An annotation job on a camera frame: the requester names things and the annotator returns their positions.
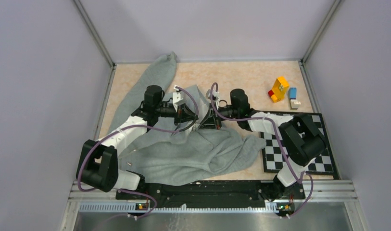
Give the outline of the grey zip-up jacket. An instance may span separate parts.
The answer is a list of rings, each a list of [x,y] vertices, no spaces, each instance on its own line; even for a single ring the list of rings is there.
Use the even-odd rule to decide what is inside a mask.
[[[109,131],[121,126],[139,108],[148,86],[167,90],[176,70],[175,53],[159,56],[120,102]],[[154,129],[120,153],[118,163],[122,170],[143,175],[147,183],[180,186],[247,169],[265,146],[264,139],[242,136],[232,128],[179,132],[172,119],[160,118]]]

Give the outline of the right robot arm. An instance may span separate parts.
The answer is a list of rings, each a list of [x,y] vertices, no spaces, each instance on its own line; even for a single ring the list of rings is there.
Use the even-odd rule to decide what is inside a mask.
[[[201,123],[203,127],[219,129],[222,121],[237,122],[241,129],[274,135],[286,165],[275,175],[273,182],[261,195],[268,201],[287,198],[303,181],[309,165],[327,148],[324,135],[310,115],[276,115],[251,108],[243,89],[230,92],[230,104],[220,107],[217,84],[206,93],[210,109]]]

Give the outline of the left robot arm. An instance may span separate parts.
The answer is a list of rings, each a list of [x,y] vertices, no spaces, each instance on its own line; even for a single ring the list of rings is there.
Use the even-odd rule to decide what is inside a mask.
[[[175,124],[190,122],[178,132],[189,132],[199,118],[199,107],[195,99],[185,89],[175,86],[173,96],[164,101],[164,90],[157,85],[146,88],[144,99],[131,116],[110,134],[98,140],[87,140],[82,147],[76,179],[80,191],[98,189],[127,190],[134,199],[144,196],[144,178],[131,171],[119,169],[118,157],[135,139],[150,130],[163,131],[155,125],[160,117],[173,118]],[[90,186],[84,189],[82,183]]]

